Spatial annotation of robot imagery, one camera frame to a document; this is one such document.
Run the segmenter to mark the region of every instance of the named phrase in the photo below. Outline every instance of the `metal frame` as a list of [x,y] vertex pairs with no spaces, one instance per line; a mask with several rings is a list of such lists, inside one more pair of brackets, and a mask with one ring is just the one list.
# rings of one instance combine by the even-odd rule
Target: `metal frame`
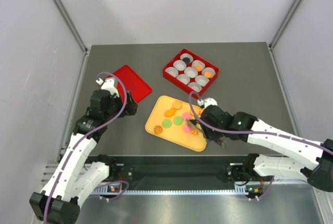
[[[68,112],[67,112],[67,119],[64,123],[62,143],[61,143],[61,147],[60,147],[58,156],[56,158],[56,162],[57,162],[59,157],[60,157],[61,148],[63,146],[65,146],[65,143],[68,140],[69,135],[71,133],[71,130],[70,130],[71,124],[70,123],[71,123],[71,121],[73,119],[73,116],[74,116],[76,103],[77,103],[77,100],[78,100],[78,95],[79,95],[80,88],[81,88],[81,85],[82,85],[83,75],[84,75],[84,72],[85,72],[85,68],[86,68],[86,64],[87,64],[87,60],[88,60],[88,56],[89,56],[89,50],[86,47],[86,45],[84,44],[80,34],[78,33],[74,23],[72,22],[70,16],[68,15],[67,10],[65,9],[61,0],[53,0],[53,1],[55,3],[56,7],[59,10],[59,13],[63,17],[66,25],[68,26],[69,30],[73,34],[73,36],[74,36],[77,44],[79,45],[80,49],[84,52],[84,56],[82,58],[82,63],[80,65],[79,73],[78,73],[78,76],[77,76],[76,82],[75,82],[75,90],[73,91],[73,94],[72,94],[72,97],[71,97],[71,105],[70,105],[70,107],[68,109]],[[283,32],[285,31],[286,27],[288,26],[290,20],[294,16],[297,8],[299,7],[299,5],[301,4],[302,1],[303,0],[294,0],[293,1],[290,9],[288,10],[288,13],[286,14],[286,16],[285,16],[284,20],[282,21],[279,29],[277,30],[276,34],[274,35],[271,44],[268,45],[268,50],[271,54],[272,62],[274,64],[276,74],[278,76],[280,87],[281,87],[281,90],[282,90],[282,93],[283,93],[283,96],[284,96],[284,99],[285,99],[285,102],[286,102],[286,105],[287,105],[287,108],[288,108],[288,112],[289,112],[289,115],[290,115],[290,118],[291,118],[291,122],[292,122],[292,125],[293,125],[293,128],[294,128],[295,134],[300,135],[300,136],[301,136],[300,128],[299,128],[294,110],[292,108],[292,104],[291,104],[291,101],[290,101],[290,98],[289,98],[289,94],[288,94],[287,88],[285,86],[285,82],[284,82],[284,79],[283,79],[283,76],[282,76],[282,73],[281,73],[281,70],[280,70],[280,67],[279,67],[279,64],[278,64],[278,60],[277,60],[276,55],[274,53],[274,47],[278,43],[279,39],[281,38]],[[55,169],[56,169],[55,164],[47,165],[46,171],[45,171],[44,176],[43,176],[42,183],[45,183],[45,181],[48,181],[49,173],[52,170],[55,170]],[[275,183],[295,184],[295,183],[303,183],[303,182],[294,181],[294,180],[289,181],[289,180],[283,179],[283,180],[275,181]],[[318,207],[319,207],[319,209],[322,213],[324,223],[332,223],[333,222],[333,216],[332,216],[332,213],[333,213],[333,196],[332,196],[332,194],[321,192],[317,189],[315,189],[314,192],[315,192],[315,196],[316,196],[316,199],[317,199],[317,202],[318,202]]]
[[56,7],[58,8],[62,18],[64,19],[66,25],[68,26],[70,32],[73,34],[76,42],[78,43],[79,47],[81,48],[81,50],[83,52],[87,52],[88,49],[85,46],[80,34],[78,33],[78,31],[76,30],[75,25],[73,24],[72,19],[70,18],[70,16],[68,15],[64,5],[62,4],[61,0],[53,0],[53,2],[55,3]]
[[289,24],[291,18],[294,16],[297,8],[299,7],[299,5],[301,4],[303,0],[294,0],[288,13],[286,14],[284,20],[282,21],[278,31],[275,33],[273,40],[270,44],[271,48],[274,48],[277,44],[277,42],[279,41],[280,37],[282,36],[284,30],[286,29],[287,25]]
[[76,77],[73,93],[71,96],[71,101],[70,101],[71,103],[68,108],[67,117],[66,117],[66,120],[63,125],[63,133],[61,136],[61,145],[59,147],[59,151],[55,158],[56,163],[59,162],[60,155],[63,155],[65,153],[66,148],[67,148],[66,143],[69,142],[70,135],[72,133],[71,123],[73,121],[76,105],[77,105],[77,102],[79,99],[79,94],[80,94],[80,90],[81,90],[81,86],[82,86],[82,82],[83,82],[83,77],[84,77],[85,69],[86,69],[87,63],[88,63],[89,53],[90,53],[90,49],[84,53],[81,65],[79,67],[79,72]]
[[299,124],[298,124],[298,121],[297,121],[297,117],[296,117],[295,112],[293,110],[293,107],[292,107],[292,104],[291,104],[291,101],[290,101],[290,97],[289,97],[289,93],[288,93],[288,90],[286,88],[286,83],[285,83],[284,78],[283,78],[282,73],[281,73],[280,65],[277,61],[274,50],[270,47],[268,47],[268,50],[269,50],[271,58],[272,58],[272,62],[273,62],[274,69],[275,69],[275,72],[276,72],[276,75],[277,75],[277,79],[279,80],[282,95],[285,99],[285,103],[286,103],[287,110],[288,110],[288,113],[289,113],[289,116],[290,116],[292,128],[294,130],[295,135],[302,136],[302,133],[300,131],[300,127],[299,127]]

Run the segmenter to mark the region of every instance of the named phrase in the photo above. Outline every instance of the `white wall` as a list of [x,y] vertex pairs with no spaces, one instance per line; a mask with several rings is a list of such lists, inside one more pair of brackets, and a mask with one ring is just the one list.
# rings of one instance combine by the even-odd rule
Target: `white wall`
[[62,0],[91,44],[270,42],[293,0]]
[[0,0],[0,219],[28,223],[82,52],[52,0]]
[[333,138],[333,2],[304,0],[275,53],[304,137]]

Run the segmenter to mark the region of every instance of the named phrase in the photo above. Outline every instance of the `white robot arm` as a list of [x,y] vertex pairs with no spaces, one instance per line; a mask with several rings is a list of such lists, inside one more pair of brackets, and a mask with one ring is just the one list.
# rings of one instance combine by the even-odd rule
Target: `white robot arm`
[[105,81],[98,79],[96,82],[101,89],[94,91],[86,114],[76,122],[68,148],[52,178],[40,193],[34,192],[30,197],[36,217],[44,223],[75,223],[82,204],[92,191],[102,181],[114,181],[117,176],[115,161],[106,155],[99,155],[90,169],[78,178],[88,155],[107,129],[102,125],[106,125],[116,114],[119,114],[118,117],[131,116],[137,111],[137,104],[127,91],[121,112],[123,103],[113,78]]
[[[251,176],[255,173],[260,177],[301,179],[318,189],[333,192],[333,140],[327,139],[324,143],[306,140],[276,129],[257,117],[243,112],[231,116],[228,112],[222,111],[212,98],[198,100],[198,105],[204,108],[200,119],[205,124],[194,120],[192,125],[200,124],[207,141],[221,145],[221,138],[242,140],[267,147],[286,156],[249,154],[242,168],[237,170],[237,177],[243,175],[244,178],[246,174]],[[226,131],[218,132],[208,125]]]

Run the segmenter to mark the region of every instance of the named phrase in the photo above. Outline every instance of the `metal pole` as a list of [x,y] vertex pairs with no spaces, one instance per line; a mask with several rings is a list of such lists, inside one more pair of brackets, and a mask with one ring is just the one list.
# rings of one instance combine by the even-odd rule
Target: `metal pole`
[[292,3],[286,17],[284,18],[282,24],[280,25],[278,31],[276,32],[275,36],[273,37],[273,40],[270,44],[271,48],[274,48],[277,44],[277,42],[279,41],[281,35],[283,34],[283,32],[285,31],[289,21],[291,20],[291,18],[294,16],[297,8],[299,7],[299,5],[301,4],[303,0],[294,0],[294,2]]
[[87,47],[84,45],[82,38],[80,37],[78,31],[76,30],[71,18],[69,17],[65,7],[63,6],[61,0],[53,0],[55,5],[57,6],[61,16],[63,17],[65,23],[67,24],[69,30],[72,32],[75,40],[77,41],[78,45],[82,49],[83,52],[87,52]]

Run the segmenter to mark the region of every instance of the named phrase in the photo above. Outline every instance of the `red tray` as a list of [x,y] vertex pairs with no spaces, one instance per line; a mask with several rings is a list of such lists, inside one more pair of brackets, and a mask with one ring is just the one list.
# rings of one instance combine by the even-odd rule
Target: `red tray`
[[[131,92],[131,95],[136,103],[140,102],[143,98],[149,95],[152,89],[139,77],[128,65],[124,65],[115,74],[125,85],[126,90]],[[123,88],[120,83],[117,85],[117,90],[121,96],[121,100],[124,102]]]
[[[163,76],[168,79],[170,82],[172,82],[173,84],[175,84],[176,86],[178,86],[179,88],[181,88],[182,90],[184,90],[186,93],[190,93],[193,91],[192,88],[190,88],[188,85],[185,85],[184,83],[182,83],[181,81],[179,81],[178,79],[176,79],[175,77],[173,77],[172,75],[170,75],[169,73],[167,73],[165,70],[169,67],[173,67],[173,63],[176,61],[176,60],[180,60],[180,56],[183,55],[183,54],[190,54],[192,57],[193,57],[193,61],[195,60],[199,60],[201,62],[204,63],[205,65],[205,68],[212,68],[214,71],[215,71],[215,75],[209,79],[209,82],[204,86],[202,87],[201,91],[198,92],[199,95],[202,95],[206,90],[207,88],[216,80],[217,76],[219,75],[219,69],[218,67],[212,65],[211,63],[209,63],[208,61],[202,59],[200,56],[197,56],[196,54],[194,54],[193,52],[187,50],[187,49],[183,49],[182,51],[180,51],[174,58],[171,59],[170,62],[168,62],[167,65],[164,66],[163,68]],[[184,74],[183,71],[178,71],[178,75],[180,74]],[[195,78],[191,78],[190,79],[190,83],[191,82],[194,82],[195,81]]]

